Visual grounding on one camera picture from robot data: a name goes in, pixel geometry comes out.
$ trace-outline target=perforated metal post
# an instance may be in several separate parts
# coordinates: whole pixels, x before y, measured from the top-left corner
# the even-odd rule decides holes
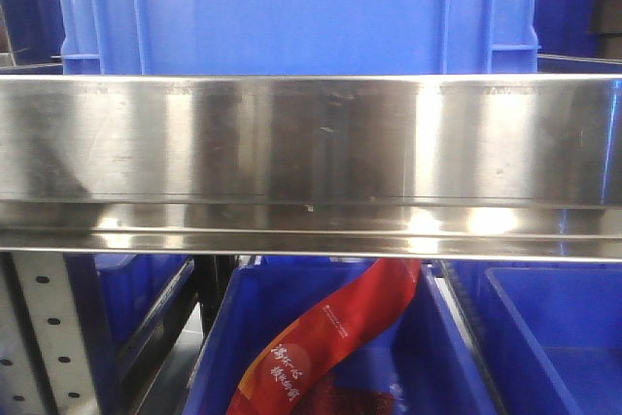
[[[13,253],[60,415],[121,408],[112,337],[94,262],[60,253]]]
[[[0,254],[0,407],[6,415],[56,413],[48,377],[8,254]]]

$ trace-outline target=storage shelf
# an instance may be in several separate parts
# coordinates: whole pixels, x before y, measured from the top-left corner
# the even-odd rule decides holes
[[[0,77],[0,249],[622,258],[622,76]]]

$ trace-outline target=metal shelf frame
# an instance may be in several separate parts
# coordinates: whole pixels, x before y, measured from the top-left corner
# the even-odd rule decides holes
[[[544,73],[622,73],[622,60],[540,54],[537,68]]]
[[[32,394],[5,384],[8,415],[138,411],[232,254],[622,261],[621,97],[622,75],[0,76],[0,380]],[[102,251],[205,257],[116,352],[94,265],[62,255]]]

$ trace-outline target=blue storage bin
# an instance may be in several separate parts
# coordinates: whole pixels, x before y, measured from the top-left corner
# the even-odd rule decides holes
[[[511,413],[622,409],[622,271],[489,269],[484,350]]]
[[[61,0],[66,73],[534,72],[535,0]]]
[[[492,261],[492,260],[453,260],[448,261],[448,279],[466,313],[466,318],[480,341],[488,338],[492,322],[489,316],[491,284],[486,272],[492,268],[530,268],[560,270],[620,270],[622,264],[604,262],[565,262],[565,261]]]
[[[591,33],[593,6],[594,0],[536,0],[541,52],[594,57],[598,35]]]
[[[363,261],[237,269],[184,415],[224,415],[244,371],[272,338],[368,267]],[[395,413],[496,413],[428,266],[402,319],[334,374],[337,385],[393,394]]]
[[[116,343],[132,335],[186,259],[185,255],[95,255],[110,331]]]
[[[327,263],[330,257],[264,255],[261,264],[299,264],[299,263]]]

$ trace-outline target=stainless steel rail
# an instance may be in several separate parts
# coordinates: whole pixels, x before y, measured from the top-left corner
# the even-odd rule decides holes
[[[622,76],[0,77],[0,249],[622,258]]]
[[[3,65],[0,53],[0,75],[62,75],[60,63],[39,63],[33,65]]]
[[[537,69],[545,73],[622,73],[622,60],[540,54]]]

